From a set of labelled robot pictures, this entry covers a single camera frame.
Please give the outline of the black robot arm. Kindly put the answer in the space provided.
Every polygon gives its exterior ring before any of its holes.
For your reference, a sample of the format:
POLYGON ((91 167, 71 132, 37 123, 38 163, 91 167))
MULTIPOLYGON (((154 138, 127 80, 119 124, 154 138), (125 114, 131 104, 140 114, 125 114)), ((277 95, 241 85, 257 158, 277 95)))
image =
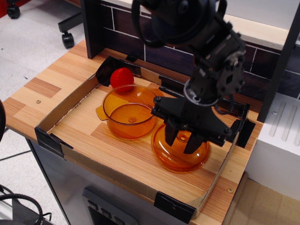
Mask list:
POLYGON ((155 41, 144 40, 153 48, 164 45, 185 48, 194 55, 194 68, 179 98, 156 97, 152 113, 164 120, 165 141, 173 145, 180 131, 191 133, 185 154, 194 153, 203 142, 219 146, 231 136, 231 129, 212 111, 225 96, 240 92, 245 60, 245 43, 240 34, 224 21, 225 0, 135 0, 132 20, 140 39, 140 8, 151 12, 155 41))

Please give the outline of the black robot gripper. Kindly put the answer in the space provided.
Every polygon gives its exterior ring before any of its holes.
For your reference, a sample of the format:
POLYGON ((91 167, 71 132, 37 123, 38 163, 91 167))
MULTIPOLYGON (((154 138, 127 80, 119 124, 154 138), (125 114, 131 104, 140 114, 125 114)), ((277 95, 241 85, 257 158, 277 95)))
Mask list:
POLYGON ((180 131, 189 131, 191 136, 184 154, 193 154, 203 142, 213 142, 223 146, 232 130, 213 112, 212 107, 197 106, 185 97, 155 97, 152 114, 165 123, 165 141, 169 146, 174 143, 180 131))

